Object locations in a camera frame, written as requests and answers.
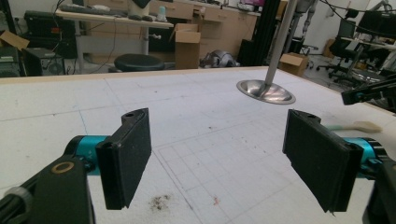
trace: workbench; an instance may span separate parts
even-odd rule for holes
[[[266,69],[2,78],[0,194],[59,158],[74,136],[113,134],[122,114],[147,107],[153,149],[130,208],[107,211],[100,177],[89,177],[97,223],[361,223],[373,181],[356,180],[346,213],[323,213],[282,153],[288,110],[322,124],[374,122],[382,133],[337,134],[370,136],[393,159],[396,118],[373,105],[343,105],[338,92],[282,71],[274,82],[296,96],[292,105],[235,87],[264,79]]]

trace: keyboard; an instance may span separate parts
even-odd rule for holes
[[[65,12],[74,12],[74,13],[83,13],[83,14],[92,14],[92,15],[101,15],[101,16],[116,16],[116,17],[127,17],[128,12],[123,10],[114,10],[111,9],[109,11],[89,8],[89,7],[73,7],[68,5],[59,6],[61,11]]]

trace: computer tower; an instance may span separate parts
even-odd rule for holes
[[[64,75],[64,58],[48,49],[23,49],[28,77]]]
[[[21,75],[18,49],[0,48],[0,77],[19,77]]]

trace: silver stand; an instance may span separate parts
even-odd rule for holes
[[[236,84],[238,90],[256,100],[276,105],[289,105],[296,101],[293,94],[286,91],[282,87],[273,83],[277,64],[279,63],[282,49],[288,35],[288,30],[294,11],[297,7],[298,0],[289,0],[286,12],[280,25],[279,33],[276,38],[273,57],[268,67],[265,81],[262,80],[244,80]]]

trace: cardboard box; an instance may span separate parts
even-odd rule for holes
[[[17,48],[18,50],[22,50],[22,49],[26,49],[27,46],[29,45],[29,40],[14,35],[10,31],[4,31],[0,35],[0,40],[1,40],[0,47],[12,46]]]
[[[308,64],[308,57],[302,54],[283,54],[279,60],[278,68],[282,71],[302,77]]]
[[[201,33],[198,24],[178,23],[172,36],[175,36],[175,68],[197,69]]]
[[[332,52],[330,51],[330,46],[332,45],[332,43],[334,43],[334,39],[329,39],[326,43],[326,45],[324,46],[323,49],[323,53],[322,55],[327,57],[327,58],[333,58],[334,55],[332,55]]]
[[[287,4],[288,4],[288,1],[284,1],[284,0],[280,1],[279,7],[277,8],[277,13],[276,13],[277,17],[282,18],[283,12],[285,11]]]

